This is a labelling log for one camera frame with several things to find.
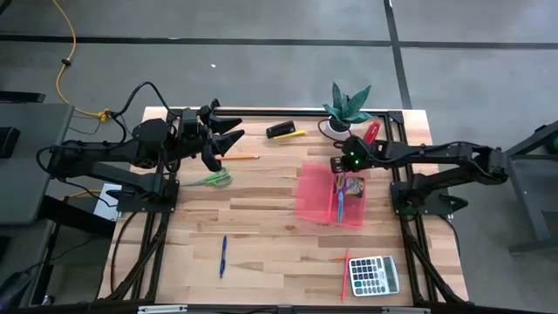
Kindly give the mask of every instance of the yellow highlighter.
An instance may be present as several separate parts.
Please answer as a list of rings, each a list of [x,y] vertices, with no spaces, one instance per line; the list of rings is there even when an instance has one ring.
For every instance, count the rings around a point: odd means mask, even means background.
[[[296,132],[293,132],[293,133],[276,136],[276,137],[273,138],[273,140],[280,140],[280,139],[288,138],[288,137],[291,137],[291,136],[305,135],[305,134],[306,134],[306,130],[300,130],[300,131],[296,131]]]

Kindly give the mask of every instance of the wooden table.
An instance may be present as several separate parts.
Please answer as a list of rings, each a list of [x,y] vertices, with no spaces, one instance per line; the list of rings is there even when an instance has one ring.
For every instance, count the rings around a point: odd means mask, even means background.
[[[163,107],[148,107],[144,120],[164,118],[166,113]],[[409,144],[432,144],[425,111],[403,113]],[[265,129],[287,119],[294,120],[296,128],[305,129],[308,134],[286,140],[268,140]],[[362,229],[304,222],[295,217],[293,195],[303,161],[329,165],[331,156],[340,155],[331,141],[317,131],[316,122],[320,119],[244,118],[239,128],[246,134],[228,155],[257,154],[261,158],[224,161],[234,176],[227,188],[181,188],[179,203],[171,215],[167,231],[157,303],[412,304],[401,229],[398,218],[392,213],[389,198],[391,171],[371,169],[361,172],[367,177]],[[371,122],[353,126],[351,130],[363,136]],[[383,127],[378,138],[385,139]],[[413,168],[424,174],[438,171],[436,165],[415,165]],[[182,182],[196,181],[207,175],[209,172],[199,158],[182,161],[179,172]],[[126,215],[119,220],[114,239],[125,219]],[[136,215],[125,231],[116,261],[117,284],[138,257],[145,219],[145,214]],[[454,291],[467,299],[452,230],[437,216],[425,216],[424,220],[433,264]],[[224,235],[228,237],[227,268],[220,279]],[[343,257],[347,249],[352,256],[393,256],[400,292],[387,297],[354,297],[347,285],[347,298],[342,302],[344,261],[332,259]],[[109,291],[109,268],[110,260],[105,268],[101,297]],[[420,266],[417,269],[421,291],[426,297],[424,271]],[[148,275],[149,271],[144,277],[143,290],[146,290]]]

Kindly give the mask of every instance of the transparent pink container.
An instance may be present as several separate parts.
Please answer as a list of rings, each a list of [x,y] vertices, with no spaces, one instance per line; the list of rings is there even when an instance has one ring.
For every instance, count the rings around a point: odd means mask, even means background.
[[[346,176],[362,175],[348,173]],[[366,186],[362,197],[344,196],[343,220],[337,222],[339,195],[334,193],[334,183],[335,175],[329,167],[304,162],[296,188],[296,216],[310,222],[330,223],[351,229],[362,228]]]

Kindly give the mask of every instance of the calculator display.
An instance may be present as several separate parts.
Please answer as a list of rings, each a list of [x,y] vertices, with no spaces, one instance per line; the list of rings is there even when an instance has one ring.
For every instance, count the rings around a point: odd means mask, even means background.
[[[390,291],[397,291],[398,286],[395,284],[395,278],[393,277],[393,268],[391,266],[391,259],[389,257],[384,257],[384,269]]]

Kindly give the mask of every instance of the green scissors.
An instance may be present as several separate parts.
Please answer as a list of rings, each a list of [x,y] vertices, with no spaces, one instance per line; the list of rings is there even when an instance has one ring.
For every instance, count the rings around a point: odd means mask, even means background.
[[[207,178],[203,180],[199,180],[192,183],[185,183],[180,184],[181,187],[194,187],[194,186],[201,186],[201,185],[208,185],[214,187],[226,187],[233,181],[233,176],[228,174],[228,168],[223,167],[221,170],[217,171],[214,174],[209,175]]]

